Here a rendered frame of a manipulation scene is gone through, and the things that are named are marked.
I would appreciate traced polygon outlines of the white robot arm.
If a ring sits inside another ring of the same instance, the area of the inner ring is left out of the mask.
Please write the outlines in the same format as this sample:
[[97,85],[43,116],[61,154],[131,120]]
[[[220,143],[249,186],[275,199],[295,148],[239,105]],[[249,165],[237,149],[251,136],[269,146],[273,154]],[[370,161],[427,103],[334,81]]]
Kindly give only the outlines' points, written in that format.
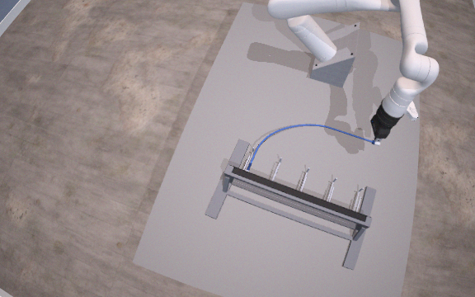
[[403,47],[399,69],[403,77],[393,84],[390,97],[400,106],[409,106],[415,96],[428,88],[438,76],[437,61],[423,55],[428,43],[420,0],[269,0],[267,11],[276,19],[286,19],[288,28],[320,62],[331,59],[336,53],[336,46],[310,15],[356,11],[400,12]]

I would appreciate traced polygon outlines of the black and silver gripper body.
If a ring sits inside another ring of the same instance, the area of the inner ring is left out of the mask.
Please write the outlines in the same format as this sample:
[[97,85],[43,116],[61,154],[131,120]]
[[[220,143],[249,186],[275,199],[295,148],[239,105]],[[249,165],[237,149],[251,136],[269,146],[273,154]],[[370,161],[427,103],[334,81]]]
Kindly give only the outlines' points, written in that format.
[[390,92],[381,101],[376,114],[371,119],[371,125],[374,132],[374,137],[377,139],[386,139],[391,131],[391,128],[406,114],[410,120],[416,120],[418,113],[414,102],[409,106],[400,106],[390,97]]

